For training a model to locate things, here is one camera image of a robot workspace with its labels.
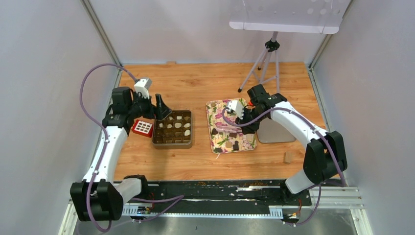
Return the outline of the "pink silicone tongs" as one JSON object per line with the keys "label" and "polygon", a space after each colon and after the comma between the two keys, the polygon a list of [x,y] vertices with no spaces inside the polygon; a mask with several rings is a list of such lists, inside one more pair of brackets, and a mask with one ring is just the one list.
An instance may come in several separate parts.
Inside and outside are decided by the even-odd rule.
{"label": "pink silicone tongs", "polygon": [[227,123],[222,123],[222,122],[216,122],[215,123],[215,129],[218,132],[225,132],[225,133],[242,133],[242,129],[241,127],[235,127],[235,126],[231,126],[228,125]]}

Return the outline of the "floral patterned tray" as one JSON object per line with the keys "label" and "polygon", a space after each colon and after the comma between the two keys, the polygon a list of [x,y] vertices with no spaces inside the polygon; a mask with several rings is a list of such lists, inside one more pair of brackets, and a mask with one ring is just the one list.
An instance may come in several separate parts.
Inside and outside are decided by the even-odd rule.
{"label": "floral patterned tray", "polygon": [[228,99],[206,103],[207,126],[212,152],[224,154],[254,150],[257,146],[254,134],[244,135],[240,127],[231,126],[223,120],[222,110],[226,108],[227,102],[229,102]]}

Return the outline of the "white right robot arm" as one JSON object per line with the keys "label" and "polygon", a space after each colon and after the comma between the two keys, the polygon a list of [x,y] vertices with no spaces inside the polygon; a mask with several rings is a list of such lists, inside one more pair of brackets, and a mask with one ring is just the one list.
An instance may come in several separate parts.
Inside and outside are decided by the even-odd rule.
{"label": "white right robot arm", "polygon": [[280,93],[269,94],[263,85],[256,85],[247,91],[248,107],[240,101],[229,101],[228,113],[236,113],[233,126],[243,134],[256,133],[264,119],[281,125],[305,148],[303,167],[285,180],[279,197],[285,204],[292,204],[299,193],[314,185],[326,182],[335,175],[346,184],[343,172],[347,169],[344,138],[338,131],[328,132],[300,114]]}

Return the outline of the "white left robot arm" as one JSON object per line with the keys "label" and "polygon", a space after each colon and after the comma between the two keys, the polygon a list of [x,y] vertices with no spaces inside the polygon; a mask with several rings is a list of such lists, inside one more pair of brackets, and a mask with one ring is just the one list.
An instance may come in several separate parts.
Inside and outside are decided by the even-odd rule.
{"label": "white left robot arm", "polygon": [[101,140],[88,172],[81,182],[71,185],[70,195],[80,221],[115,221],[122,215],[124,205],[134,198],[145,202],[150,196],[145,177],[127,176],[114,185],[115,168],[122,147],[137,118],[164,120],[172,113],[161,94],[145,97],[144,91],[134,92],[129,87],[112,91],[112,103],[102,121]]}

